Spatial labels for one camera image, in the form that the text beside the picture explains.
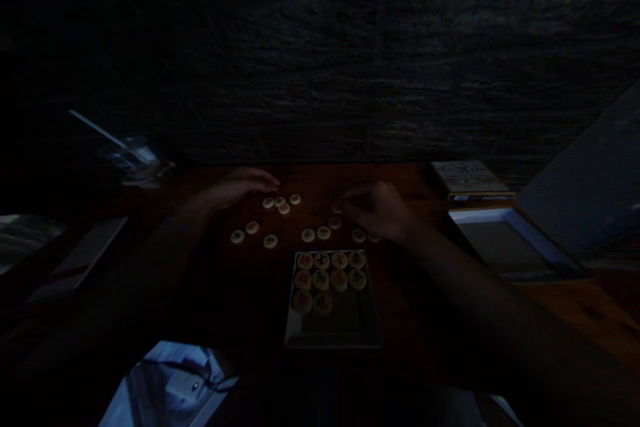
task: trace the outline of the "box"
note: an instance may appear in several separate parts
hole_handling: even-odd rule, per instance
[[[481,161],[434,161],[431,167],[447,189],[447,200],[509,200],[515,196]]]
[[[514,208],[449,210],[487,267],[514,284],[585,280],[591,274]]]
[[[285,331],[285,347],[293,349],[336,349],[336,348],[380,348],[382,346],[382,336],[378,322],[378,314],[373,299],[373,289],[371,288],[371,273],[369,272],[369,259],[362,249],[351,250],[323,250],[331,257],[334,252],[343,252],[348,255],[353,250],[361,252],[366,259],[365,265],[360,269],[367,276],[365,288],[356,292],[351,287],[347,287],[344,292],[336,292],[333,287],[329,287],[327,293],[331,296],[332,310],[326,316],[320,316],[311,310],[306,315],[301,315],[291,307],[293,294],[297,291],[293,283],[293,278],[298,270],[297,258],[301,254],[311,254],[314,252],[296,252],[293,256],[293,271],[291,272],[291,291],[289,293],[289,309],[287,314],[287,327]],[[347,266],[345,273],[352,267]],[[334,270],[333,266],[327,269],[330,274]],[[313,297],[318,291],[311,290]]]

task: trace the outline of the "tray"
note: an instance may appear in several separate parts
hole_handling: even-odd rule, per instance
[[[366,259],[361,271],[367,275],[367,286],[361,292],[347,287],[344,292],[336,292],[329,287],[327,293],[331,296],[331,313],[321,316],[314,310],[306,315],[299,314],[291,307],[293,294],[298,290],[293,284],[293,277],[298,270],[297,259],[301,254],[312,256],[317,252],[324,252],[331,256],[334,252],[344,252],[349,255],[353,250],[361,252]],[[329,266],[327,273],[331,275],[335,268]],[[348,274],[351,267],[345,268]],[[313,297],[319,291],[311,288]],[[314,250],[296,252],[293,256],[293,270],[291,272],[291,291],[289,292],[289,313],[285,330],[285,347],[287,348],[380,348],[382,336],[378,322],[378,314],[371,288],[371,274],[369,273],[369,259],[364,250]]]

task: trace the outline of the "game piece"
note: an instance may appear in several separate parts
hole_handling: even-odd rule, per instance
[[[365,254],[354,250],[349,254],[349,265],[354,268],[362,268],[365,265]]]
[[[329,254],[326,254],[325,252],[318,252],[313,257],[313,265],[319,269],[326,270],[329,268],[330,264],[331,259],[329,258]]]
[[[311,294],[306,290],[298,290],[294,295],[291,306],[298,314],[308,314],[311,311],[313,299]]]
[[[347,274],[342,270],[334,270],[329,276],[331,280],[331,287],[336,292],[344,292],[347,289]]]
[[[331,237],[331,229],[329,227],[322,226],[318,229],[318,238],[320,240],[326,240]]]
[[[298,268],[301,268],[302,270],[309,270],[313,267],[313,257],[311,257],[309,252],[303,252],[298,256],[296,264],[298,265]]]
[[[358,244],[362,244],[367,239],[367,234],[365,234],[365,231],[362,229],[353,229],[351,238]]]
[[[336,268],[343,269],[347,266],[347,255],[343,252],[333,252],[333,255],[331,256],[331,265]]]
[[[331,217],[329,219],[329,227],[331,227],[332,229],[338,230],[341,225],[342,221],[340,220],[340,217]]]
[[[242,230],[236,230],[231,234],[231,241],[234,244],[239,244],[245,239],[245,233]]]
[[[313,286],[318,290],[329,290],[329,274],[324,270],[316,270],[313,272],[313,277],[311,278],[313,282]]]
[[[312,229],[304,229],[300,236],[304,242],[313,242],[313,239],[315,239],[315,232]]]
[[[311,272],[298,270],[293,278],[293,285],[299,289],[309,290],[311,288]]]
[[[325,292],[320,292],[313,298],[313,309],[322,316],[327,315],[331,311],[331,297]]]
[[[349,286],[354,290],[362,290],[367,285],[367,276],[358,269],[349,272]]]
[[[255,234],[259,228],[260,225],[257,222],[249,222],[245,227],[245,230],[248,234]]]
[[[276,237],[273,234],[269,234],[268,236],[265,237],[262,243],[265,245],[266,248],[272,249],[278,244],[278,237]]]

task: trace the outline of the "hand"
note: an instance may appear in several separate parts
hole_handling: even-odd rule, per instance
[[[239,201],[249,191],[260,190],[269,193],[276,191],[279,186],[279,180],[267,171],[253,167],[238,167],[204,193],[207,202],[222,210]]]
[[[419,222],[395,186],[381,180],[352,187],[340,197],[337,206],[372,234],[400,244]]]

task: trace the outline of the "person's right hand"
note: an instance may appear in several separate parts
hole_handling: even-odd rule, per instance
[[[337,207],[372,234],[399,244],[405,241],[409,230],[420,222],[395,186],[381,180],[347,190],[338,200]]]

